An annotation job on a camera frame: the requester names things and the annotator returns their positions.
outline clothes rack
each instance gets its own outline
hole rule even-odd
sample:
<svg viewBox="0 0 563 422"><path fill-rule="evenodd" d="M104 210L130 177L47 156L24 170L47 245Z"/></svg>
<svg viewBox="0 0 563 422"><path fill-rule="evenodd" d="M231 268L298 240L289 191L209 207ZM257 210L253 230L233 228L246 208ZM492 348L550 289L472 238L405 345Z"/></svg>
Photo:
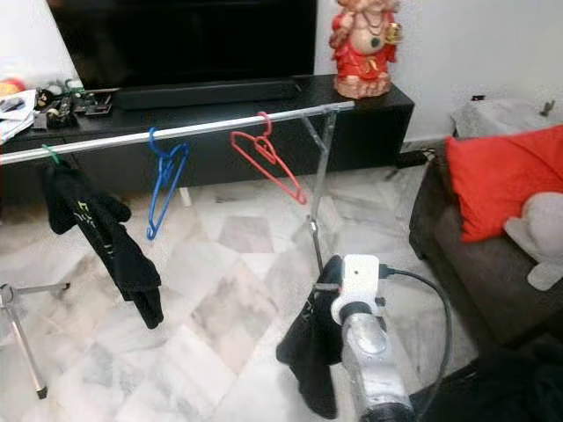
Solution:
<svg viewBox="0 0 563 422"><path fill-rule="evenodd" d="M320 250L320 243L318 240L318 208L320 205L320 200L323 194L323 188L325 184L326 167L328 165L328 158L331 153L331 147L333 144L334 128L336 126L336 118L338 112L349 111L355 108L354 101L346 101L340 103L331 103L326 105L319 105L310 108L303 108L298 110L291 110L281 113L269 114L268 117L272 122L285 121L285 120L301 120L307 131L309 132L311 138L318 146L320 150L320 158L318 160L317 168L317 180L314 187L313 199L311 201L311 213L308 216L308 223L311 230L311 235L313 239L313 246L315 249L315 255L318 263L318 270L321 273L323 270L323 259ZM322 137L317 133L317 130L312 125L309 120L312 116L326 116L325 128ZM221 120L212 123L203 123L200 125L177 127L173 129L163 129L158 130L153 133L155 140L179 138L189 135L199 135L206 134L210 132L217 132L221 130L232 130L241 127L249 127L255 125L262 125L264 123L264 118L262 116L252 116L245 117L242 119L234 120ZM55 153L58 155L71 154L73 152L79 151L89 151L95 149L106 149L119 147L124 145L130 145L134 143L147 142L149 140L148 132L141 132L139 134L133 135L123 135L123 136L113 136L103 139L96 139L92 141L84 142L74 142L71 144L58 145L50 147L49 150L44 148L39 149L29 149L19 152L12 152L9 154L2 154L0 156L1 165L9 165L15 163L21 163L25 161L32 161L44 157L48 157ZM3 285L0 287L0 308L4 309L5 315L10 319L11 328L14 337L18 340L18 344L26 359L26 363L33 380L33 385L39 396L39 398L44 398L47 395L47 386L42 381L39 371L35 365L33 356L29 347L27 345L27 340L24 332L19 324L18 316L15 310L12 308L11 303L17 292L23 293L35 293L40 291L51 291L51 290L61 290L67 288L68 285L54 285L46 287L29 287L25 289L14 289L9 285Z"/></svg>

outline sofa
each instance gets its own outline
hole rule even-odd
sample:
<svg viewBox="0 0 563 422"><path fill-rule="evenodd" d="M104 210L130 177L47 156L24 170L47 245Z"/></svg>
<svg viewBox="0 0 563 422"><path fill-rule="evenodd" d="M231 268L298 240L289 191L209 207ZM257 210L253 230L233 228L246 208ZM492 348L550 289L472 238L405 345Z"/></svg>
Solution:
<svg viewBox="0 0 563 422"><path fill-rule="evenodd" d="M480 353L546 333L563 341L563 281L546 292L533 288L526 276L536 261L506 235L461 241L462 217L443 144L422 180L410 230L411 246L435 271Z"/></svg>

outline red statue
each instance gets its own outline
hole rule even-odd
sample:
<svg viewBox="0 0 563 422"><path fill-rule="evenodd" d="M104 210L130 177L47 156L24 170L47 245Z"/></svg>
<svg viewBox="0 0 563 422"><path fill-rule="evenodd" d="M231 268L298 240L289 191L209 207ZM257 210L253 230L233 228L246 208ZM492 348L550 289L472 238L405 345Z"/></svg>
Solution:
<svg viewBox="0 0 563 422"><path fill-rule="evenodd" d="M398 0L338 0L330 45L337 62L336 91L344 97L376 97L391 88L387 62L395 62L401 25L393 12Z"/></svg>

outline television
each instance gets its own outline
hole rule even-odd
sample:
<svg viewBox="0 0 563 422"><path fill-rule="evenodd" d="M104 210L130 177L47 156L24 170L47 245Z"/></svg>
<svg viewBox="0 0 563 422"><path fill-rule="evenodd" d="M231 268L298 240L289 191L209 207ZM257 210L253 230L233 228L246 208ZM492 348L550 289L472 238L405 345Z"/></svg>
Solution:
<svg viewBox="0 0 563 422"><path fill-rule="evenodd" d="M309 75L317 0L48 0L86 90Z"/></svg>

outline red pillow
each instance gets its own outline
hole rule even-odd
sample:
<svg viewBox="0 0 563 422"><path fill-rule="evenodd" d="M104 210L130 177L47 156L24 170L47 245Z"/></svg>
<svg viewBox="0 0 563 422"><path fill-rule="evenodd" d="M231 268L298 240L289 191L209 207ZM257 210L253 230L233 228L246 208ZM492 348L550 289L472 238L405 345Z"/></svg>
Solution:
<svg viewBox="0 0 563 422"><path fill-rule="evenodd" d="M534 193L563 193L563 126L465 142L450 137L446 153L465 242L501 235Z"/></svg>

